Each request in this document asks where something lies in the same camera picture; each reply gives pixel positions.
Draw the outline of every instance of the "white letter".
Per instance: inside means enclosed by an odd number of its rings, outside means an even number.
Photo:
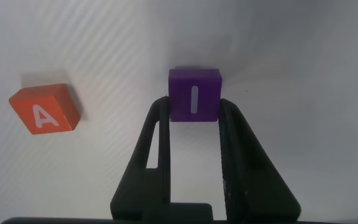
[[[55,126],[59,126],[59,123],[50,116],[40,105],[33,105],[32,111],[34,112],[35,125],[37,128],[42,128],[43,123],[52,123]]]

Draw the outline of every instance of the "white surface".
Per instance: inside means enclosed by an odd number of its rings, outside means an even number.
[[[0,222],[110,218],[168,69],[217,67],[302,206],[358,219],[358,1],[0,1]],[[32,136],[22,86],[70,83],[72,132]],[[217,123],[171,123],[172,200],[224,219]]]

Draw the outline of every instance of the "orange block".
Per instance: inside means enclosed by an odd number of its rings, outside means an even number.
[[[65,84],[23,88],[9,103],[32,134],[72,131],[80,121]]]

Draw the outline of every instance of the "toy block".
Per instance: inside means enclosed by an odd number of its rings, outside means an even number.
[[[80,121],[65,84],[23,88],[9,103],[32,134],[72,131]]]
[[[171,121],[217,121],[221,88],[218,69],[169,70]]]

